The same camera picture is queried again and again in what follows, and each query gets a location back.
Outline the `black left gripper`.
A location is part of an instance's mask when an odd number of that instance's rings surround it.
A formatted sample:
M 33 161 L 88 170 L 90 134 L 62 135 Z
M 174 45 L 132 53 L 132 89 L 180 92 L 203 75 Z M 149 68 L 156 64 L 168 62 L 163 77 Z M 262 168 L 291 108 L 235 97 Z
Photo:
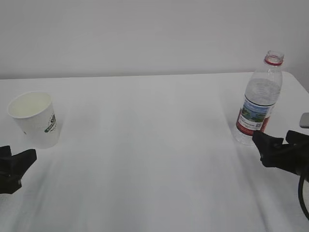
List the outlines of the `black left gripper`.
M 9 145 L 0 148 L 0 193 L 13 194 L 22 187 L 21 178 L 37 160 L 35 149 L 13 155 Z

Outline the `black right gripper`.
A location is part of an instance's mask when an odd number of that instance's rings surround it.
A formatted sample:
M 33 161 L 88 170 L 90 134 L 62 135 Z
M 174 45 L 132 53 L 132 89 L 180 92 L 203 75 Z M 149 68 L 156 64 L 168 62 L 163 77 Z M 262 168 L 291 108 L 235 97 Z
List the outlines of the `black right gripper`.
M 309 136 L 289 130 L 285 140 L 287 144 L 283 143 L 283 138 L 272 137 L 259 130 L 252 137 L 265 167 L 277 167 L 301 176 L 309 165 Z

